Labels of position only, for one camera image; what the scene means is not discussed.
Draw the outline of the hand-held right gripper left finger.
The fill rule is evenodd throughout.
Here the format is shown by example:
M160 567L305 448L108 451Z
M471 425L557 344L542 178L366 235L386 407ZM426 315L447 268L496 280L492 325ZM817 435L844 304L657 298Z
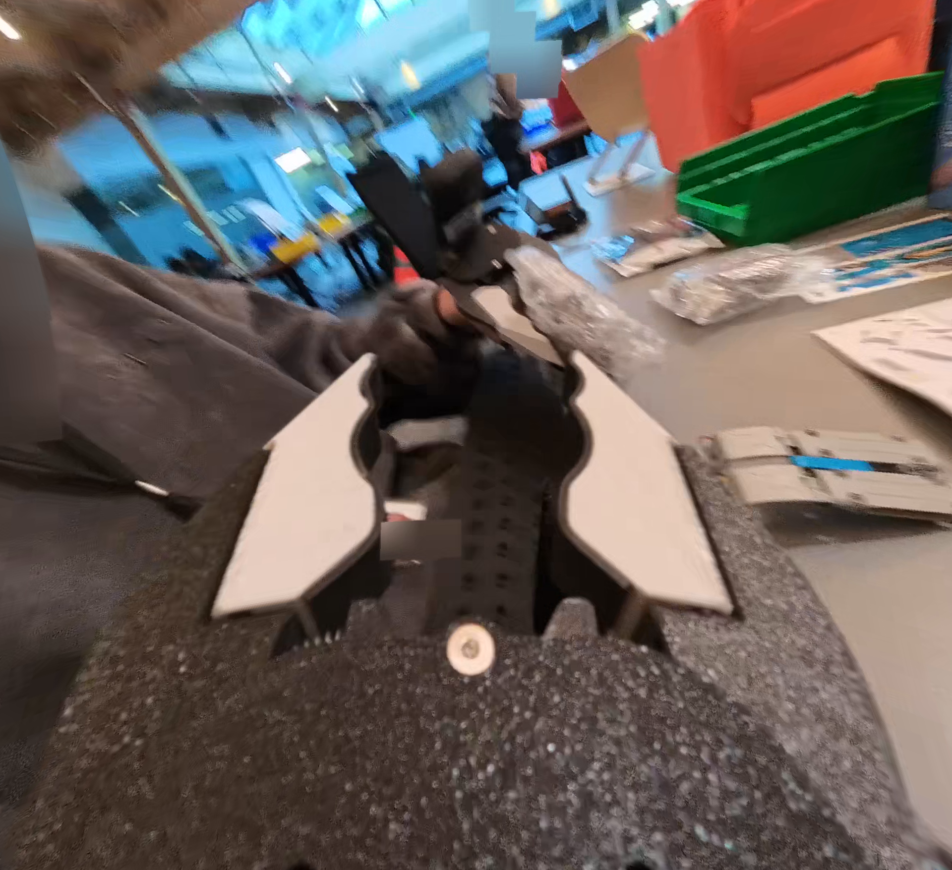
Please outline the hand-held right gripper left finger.
M378 420L378 367L363 355L266 446L211 620L320 622L315 599L378 542L395 464Z

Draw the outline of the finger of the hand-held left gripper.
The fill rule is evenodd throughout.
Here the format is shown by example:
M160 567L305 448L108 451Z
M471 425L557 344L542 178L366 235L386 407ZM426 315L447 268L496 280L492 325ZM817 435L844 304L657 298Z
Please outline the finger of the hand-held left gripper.
M554 345L517 310L511 295L500 286L483 286L470 293L472 302L489 321L503 343L539 361L563 368L565 362Z

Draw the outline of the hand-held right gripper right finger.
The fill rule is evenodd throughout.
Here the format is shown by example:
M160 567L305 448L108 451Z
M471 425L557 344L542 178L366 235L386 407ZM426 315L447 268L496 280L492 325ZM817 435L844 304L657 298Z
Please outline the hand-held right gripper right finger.
M567 367L583 450L560 491L566 538L626 593L732 616L734 599L673 437L583 353Z

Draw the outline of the small clear plastic bag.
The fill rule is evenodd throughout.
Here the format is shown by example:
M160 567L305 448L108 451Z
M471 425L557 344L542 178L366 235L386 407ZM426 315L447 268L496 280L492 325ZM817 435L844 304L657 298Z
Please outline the small clear plastic bag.
M580 353L626 383L660 361L664 340L567 269L557 256L523 245L506 251L522 311L561 354Z

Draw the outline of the grey building block assembly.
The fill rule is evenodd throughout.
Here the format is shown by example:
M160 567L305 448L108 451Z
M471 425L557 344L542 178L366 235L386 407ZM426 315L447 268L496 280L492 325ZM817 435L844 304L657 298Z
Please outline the grey building block assembly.
M749 426L705 440L709 460L750 507L835 507L950 522L950 471L898 435Z

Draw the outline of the grey desk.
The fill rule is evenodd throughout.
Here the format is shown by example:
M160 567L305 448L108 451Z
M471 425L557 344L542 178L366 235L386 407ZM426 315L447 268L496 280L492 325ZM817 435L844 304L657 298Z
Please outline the grey desk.
M950 468L950 419L843 363L815 330L950 298L950 278L810 305L787 298L731 323L697 327L650 292L672 268L629 279L598 262L589 242L674 214L676 181L652 139L639 184L591 197L587 157L536 177L522 191L561 202L562 176L589 218L558 244L565 264L666 340L660 362L633 383L635 399L684 445L750 425L900 435ZM846 639L886 728L891 761L924 842L950 858L950 528L834 511L771 522Z

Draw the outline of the small black box device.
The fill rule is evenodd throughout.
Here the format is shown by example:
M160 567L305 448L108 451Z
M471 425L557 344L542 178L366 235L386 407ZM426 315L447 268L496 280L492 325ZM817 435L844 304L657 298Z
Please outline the small black box device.
M521 207L535 235L554 240L584 229L589 217L565 173L541 174L520 189Z

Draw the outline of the black dimpled chair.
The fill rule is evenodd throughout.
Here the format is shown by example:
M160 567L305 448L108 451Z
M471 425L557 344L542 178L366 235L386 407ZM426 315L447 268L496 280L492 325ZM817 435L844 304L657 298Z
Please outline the black dimpled chair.
M465 620L532 634L543 509L573 449L563 379L551 364L497 350L466 412L390 428L398 494L461 527L457 555L393 567L390 635L435 636Z

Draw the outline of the flat clear plastic bag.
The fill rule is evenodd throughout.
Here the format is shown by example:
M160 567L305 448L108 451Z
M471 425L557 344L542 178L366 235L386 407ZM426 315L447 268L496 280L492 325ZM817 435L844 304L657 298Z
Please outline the flat clear plastic bag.
M682 216L631 226L591 244L595 259L623 278L721 249L724 244L717 236Z

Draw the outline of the tan board on wooden stand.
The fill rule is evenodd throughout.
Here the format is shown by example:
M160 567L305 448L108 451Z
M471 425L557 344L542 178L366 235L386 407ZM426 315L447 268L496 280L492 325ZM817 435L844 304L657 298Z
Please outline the tan board on wooden stand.
M605 143L585 181L592 197L602 197L653 174L640 163L650 129L640 52L649 42L645 33L634 31L604 44L583 65L564 71L568 94L590 132Z

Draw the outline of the bubble wrapped dark bundle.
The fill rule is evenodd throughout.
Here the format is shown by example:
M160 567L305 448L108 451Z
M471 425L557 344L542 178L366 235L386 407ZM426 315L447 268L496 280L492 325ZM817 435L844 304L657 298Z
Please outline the bubble wrapped dark bundle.
M824 272L822 262L787 245L756 245L675 271L649 297L688 323L710 327L798 296Z

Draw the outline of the building instruction booklet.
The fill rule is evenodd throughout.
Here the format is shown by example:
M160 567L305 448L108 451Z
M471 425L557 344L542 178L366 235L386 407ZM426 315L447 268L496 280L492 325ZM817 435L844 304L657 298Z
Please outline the building instruction booklet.
M951 414L951 300L895 310L813 336L841 361Z

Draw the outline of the green plastic bin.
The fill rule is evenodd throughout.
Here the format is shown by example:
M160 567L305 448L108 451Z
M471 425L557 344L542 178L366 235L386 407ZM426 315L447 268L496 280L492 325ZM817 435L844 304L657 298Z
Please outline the green plastic bin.
M688 158L676 208L733 247L784 244L924 196L945 75L886 80Z

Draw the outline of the sticker sheet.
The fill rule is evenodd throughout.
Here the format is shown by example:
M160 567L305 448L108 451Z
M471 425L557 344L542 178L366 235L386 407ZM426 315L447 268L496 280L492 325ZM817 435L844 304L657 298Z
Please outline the sticker sheet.
M800 253L819 259L818 274L797 294L810 305L943 278L951 273L951 214L935 213Z

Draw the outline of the orange carry case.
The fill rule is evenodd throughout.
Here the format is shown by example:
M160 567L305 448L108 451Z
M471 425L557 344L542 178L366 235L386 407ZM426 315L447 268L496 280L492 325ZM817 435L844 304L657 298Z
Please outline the orange carry case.
M698 0L639 52L661 164L926 72L936 0Z

